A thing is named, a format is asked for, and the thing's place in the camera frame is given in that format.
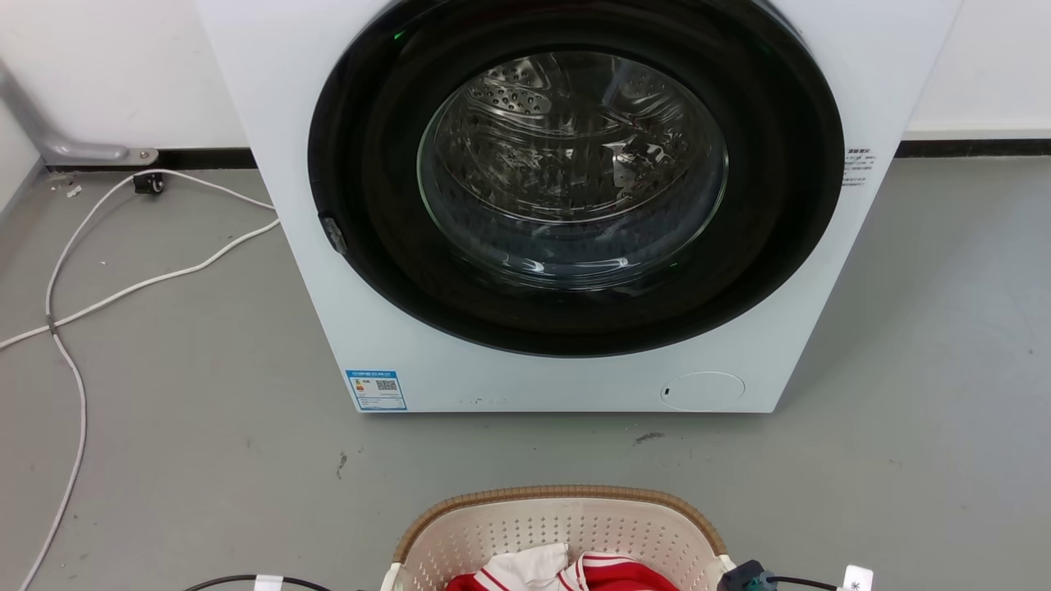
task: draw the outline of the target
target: white washing machine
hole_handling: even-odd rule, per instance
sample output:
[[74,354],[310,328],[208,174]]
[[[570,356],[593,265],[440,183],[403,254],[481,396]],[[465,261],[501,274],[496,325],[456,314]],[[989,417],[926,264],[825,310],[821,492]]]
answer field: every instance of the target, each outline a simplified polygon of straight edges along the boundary
[[960,0],[200,0],[362,412],[770,412]]

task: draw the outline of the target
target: black cable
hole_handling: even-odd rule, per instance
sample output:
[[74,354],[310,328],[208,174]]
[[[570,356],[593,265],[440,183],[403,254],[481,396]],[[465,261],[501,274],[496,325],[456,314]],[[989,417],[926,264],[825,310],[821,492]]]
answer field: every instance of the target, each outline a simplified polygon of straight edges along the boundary
[[795,576],[771,576],[766,580],[769,580],[770,583],[791,583],[795,585],[815,587],[817,589],[825,589],[826,591],[839,591],[839,587],[834,585],[829,585],[827,583],[819,583],[817,580],[810,580],[809,578],[796,578]]
[[[259,576],[259,575],[255,575],[255,574],[231,574],[230,576],[221,576],[219,578],[213,578],[211,580],[206,580],[206,582],[204,582],[204,583],[202,583],[200,585],[194,585],[193,587],[190,587],[186,591],[201,591],[202,589],[207,589],[209,587],[214,587],[217,585],[222,585],[224,583],[233,583],[235,580],[255,580],[256,576]],[[310,583],[309,580],[303,580],[302,578],[294,578],[294,577],[291,577],[291,576],[284,577],[284,580],[282,580],[282,585],[284,585],[286,583],[289,584],[289,585],[298,585],[300,587],[306,587],[307,589],[313,589],[313,591],[330,591],[328,588],[322,587],[321,585],[317,585],[316,583]]]

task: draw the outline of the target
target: white wall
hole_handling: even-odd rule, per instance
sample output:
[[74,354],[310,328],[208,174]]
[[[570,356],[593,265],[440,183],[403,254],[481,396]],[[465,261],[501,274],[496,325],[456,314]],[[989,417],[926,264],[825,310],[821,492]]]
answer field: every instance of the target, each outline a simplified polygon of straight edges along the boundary
[[1051,0],[964,0],[907,137],[1051,138],[1049,35]]
[[40,160],[37,148],[22,133],[7,107],[0,102],[0,211],[7,206],[22,181]]
[[[909,137],[1051,138],[1048,32],[1051,0],[965,0]],[[192,0],[0,0],[0,57],[77,139],[247,145]]]
[[0,58],[78,140],[248,145],[192,0],[0,0]]

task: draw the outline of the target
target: gray floor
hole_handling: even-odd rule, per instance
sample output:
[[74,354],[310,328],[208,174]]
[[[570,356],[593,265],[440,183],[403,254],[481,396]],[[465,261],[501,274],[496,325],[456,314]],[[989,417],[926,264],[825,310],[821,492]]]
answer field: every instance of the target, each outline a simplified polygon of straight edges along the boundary
[[[254,172],[204,176],[264,195]],[[0,340],[42,324],[59,251],[117,179],[49,180],[11,213]],[[59,281],[59,315],[271,219],[179,180],[108,211]],[[88,448],[34,589],[262,571],[376,590],[431,504],[547,483],[680,495],[734,558],[782,574],[838,583],[852,562],[878,589],[1029,588],[1051,531],[1049,228],[1051,160],[895,162],[765,416],[358,415],[272,231],[62,330],[87,384]],[[0,352],[0,384],[12,589],[61,496],[78,404],[45,335]],[[665,436],[633,445],[650,432]]]

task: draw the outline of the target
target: plastic laundry basket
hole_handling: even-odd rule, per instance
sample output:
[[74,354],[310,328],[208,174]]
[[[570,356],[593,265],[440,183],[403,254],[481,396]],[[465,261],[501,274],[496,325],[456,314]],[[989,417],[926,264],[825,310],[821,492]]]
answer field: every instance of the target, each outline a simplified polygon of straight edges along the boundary
[[564,542],[570,559],[590,550],[632,556],[679,591],[715,591],[734,568],[712,524],[677,496],[609,486],[508,488],[431,507],[394,552],[380,591],[444,591],[495,554]]

